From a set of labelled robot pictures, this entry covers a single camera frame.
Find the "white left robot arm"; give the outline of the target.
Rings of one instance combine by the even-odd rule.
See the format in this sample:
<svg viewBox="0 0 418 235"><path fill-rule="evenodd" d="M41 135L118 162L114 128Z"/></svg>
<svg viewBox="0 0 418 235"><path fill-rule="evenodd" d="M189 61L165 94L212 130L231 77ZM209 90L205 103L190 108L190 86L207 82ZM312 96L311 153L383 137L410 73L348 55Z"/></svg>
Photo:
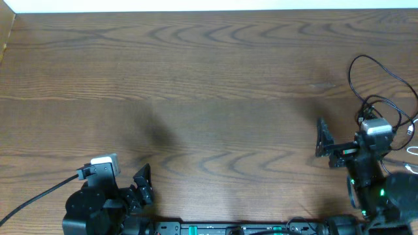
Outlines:
<svg viewBox="0 0 418 235"><path fill-rule="evenodd" d="M133 176L133 185L124 188L118 187L111 163L87 164L77 172L86 182L66 201L65 234L155 233L154 224L137 215L155 198L149 164Z"/></svg>

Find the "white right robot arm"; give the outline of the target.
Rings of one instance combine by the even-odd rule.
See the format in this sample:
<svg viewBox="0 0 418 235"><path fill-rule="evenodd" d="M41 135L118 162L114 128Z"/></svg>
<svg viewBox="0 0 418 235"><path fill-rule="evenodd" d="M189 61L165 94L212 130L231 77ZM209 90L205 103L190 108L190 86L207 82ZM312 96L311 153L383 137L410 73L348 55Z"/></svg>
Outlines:
<svg viewBox="0 0 418 235"><path fill-rule="evenodd" d="M331 168L346 168L351 204L364 220L337 215L317 226L318 234L411 234L417 218L417 175L393 172L385 176L380 162L391 152L395 136L383 118L361 123L354 140L335 144L324 119L317 121L316 157L328 157Z"/></svg>

